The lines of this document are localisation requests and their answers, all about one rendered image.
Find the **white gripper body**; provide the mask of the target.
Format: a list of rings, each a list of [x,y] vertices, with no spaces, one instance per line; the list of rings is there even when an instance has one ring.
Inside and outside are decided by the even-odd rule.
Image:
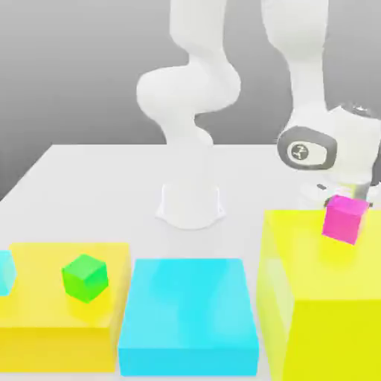
[[[336,194],[332,189],[303,189],[302,203],[307,209],[324,209],[332,196]]]

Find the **small magenta cube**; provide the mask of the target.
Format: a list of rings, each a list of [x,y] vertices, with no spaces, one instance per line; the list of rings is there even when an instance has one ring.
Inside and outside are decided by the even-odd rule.
[[[330,197],[326,206],[322,234],[355,245],[368,209],[369,203],[363,199],[340,195]]]

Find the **small green cube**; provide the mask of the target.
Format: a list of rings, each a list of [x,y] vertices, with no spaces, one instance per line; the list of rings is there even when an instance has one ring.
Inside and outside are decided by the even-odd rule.
[[[106,263],[81,254],[61,270],[65,292],[84,303],[93,301],[109,285]]]

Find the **small cyan cube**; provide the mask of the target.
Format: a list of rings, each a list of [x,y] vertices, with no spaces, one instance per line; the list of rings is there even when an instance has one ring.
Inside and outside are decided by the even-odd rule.
[[[12,252],[0,250],[0,296],[9,295],[16,279],[16,266]]]

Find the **large lime yellow box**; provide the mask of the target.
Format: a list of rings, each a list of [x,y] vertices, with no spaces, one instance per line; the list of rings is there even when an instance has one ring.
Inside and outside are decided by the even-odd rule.
[[[272,381],[381,381],[381,211],[355,245],[323,211],[263,216],[257,314]]]

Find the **large cyan box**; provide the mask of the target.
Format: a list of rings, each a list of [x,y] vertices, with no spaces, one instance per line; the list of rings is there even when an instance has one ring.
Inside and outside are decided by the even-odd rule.
[[[118,342],[121,375],[254,376],[258,360],[242,260],[135,261]]]

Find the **large golden yellow box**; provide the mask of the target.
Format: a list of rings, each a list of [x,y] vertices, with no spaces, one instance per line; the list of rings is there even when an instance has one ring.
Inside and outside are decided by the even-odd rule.
[[[112,373],[131,279],[127,243],[13,243],[17,277],[0,296],[0,373]],[[62,268],[87,254],[106,263],[108,287],[84,303]]]

